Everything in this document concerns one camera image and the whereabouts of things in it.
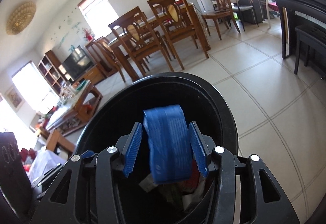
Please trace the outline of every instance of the wooden cabinet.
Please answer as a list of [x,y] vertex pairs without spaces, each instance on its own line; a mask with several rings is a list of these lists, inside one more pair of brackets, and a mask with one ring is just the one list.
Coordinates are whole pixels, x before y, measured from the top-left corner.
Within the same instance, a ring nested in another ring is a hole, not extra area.
[[95,85],[100,81],[104,80],[105,77],[103,76],[102,72],[99,70],[98,66],[95,65],[94,67],[90,68],[87,72],[85,72],[80,78],[78,78],[75,82],[84,80],[90,80],[91,84]]
[[66,78],[61,74],[58,67],[61,65],[59,59],[52,50],[45,53],[40,61],[38,68],[45,80],[53,88],[53,90],[60,94],[61,88],[66,84]]

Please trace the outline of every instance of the silver screw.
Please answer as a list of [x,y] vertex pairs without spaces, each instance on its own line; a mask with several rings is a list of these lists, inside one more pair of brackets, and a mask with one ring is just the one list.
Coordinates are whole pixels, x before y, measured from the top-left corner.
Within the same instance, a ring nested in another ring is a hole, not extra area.
[[216,146],[214,149],[217,153],[223,153],[224,152],[224,148],[221,146]]
[[79,159],[80,159],[79,155],[74,155],[74,156],[71,157],[72,161],[79,161]]
[[259,156],[256,155],[256,154],[253,154],[253,155],[251,156],[251,159],[252,159],[253,161],[259,161],[259,160],[260,160]]
[[108,153],[115,153],[117,148],[115,146],[108,147]]

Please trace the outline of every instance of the white cloth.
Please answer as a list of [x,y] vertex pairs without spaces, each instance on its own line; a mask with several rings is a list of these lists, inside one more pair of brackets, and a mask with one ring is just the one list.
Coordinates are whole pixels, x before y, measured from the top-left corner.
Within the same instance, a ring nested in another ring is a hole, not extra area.
[[27,176],[33,182],[37,177],[56,167],[58,163],[65,164],[66,161],[50,150],[41,151],[37,154]]

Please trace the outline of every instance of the television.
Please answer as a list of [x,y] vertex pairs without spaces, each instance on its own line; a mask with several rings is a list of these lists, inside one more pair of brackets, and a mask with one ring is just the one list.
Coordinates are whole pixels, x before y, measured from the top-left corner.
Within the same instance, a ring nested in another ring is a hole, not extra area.
[[73,82],[93,66],[92,60],[81,46],[78,46],[62,63],[62,68],[59,67],[59,69],[70,82]]

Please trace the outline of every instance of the picture frame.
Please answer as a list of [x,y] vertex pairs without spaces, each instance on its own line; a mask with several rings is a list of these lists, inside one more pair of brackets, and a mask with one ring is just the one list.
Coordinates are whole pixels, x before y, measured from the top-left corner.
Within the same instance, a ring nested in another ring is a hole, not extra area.
[[6,92],[7,102],[12,106],[15,111],[18,111],[24,104],[25,100],[18,91],[15,85],[12,85]]

